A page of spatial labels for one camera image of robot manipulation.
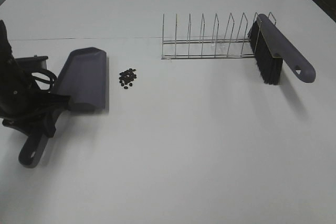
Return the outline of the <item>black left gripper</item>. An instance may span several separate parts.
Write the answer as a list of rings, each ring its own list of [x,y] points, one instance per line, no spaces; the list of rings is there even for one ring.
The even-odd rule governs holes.
[[[1,115],[21,115],[36,109],[36,82],[31,75],[19,66],[13,57],[12,47],[7,38],[7,30],[1,20]],[[42,129],[47,137],[56,132],[56,122],[61,112],[69,108],[71,96],[43,94],[41,108],[43,112]],[[4,127],[17,130],[27,136],[32,132],[32,125],[25,121],[2,120]]]

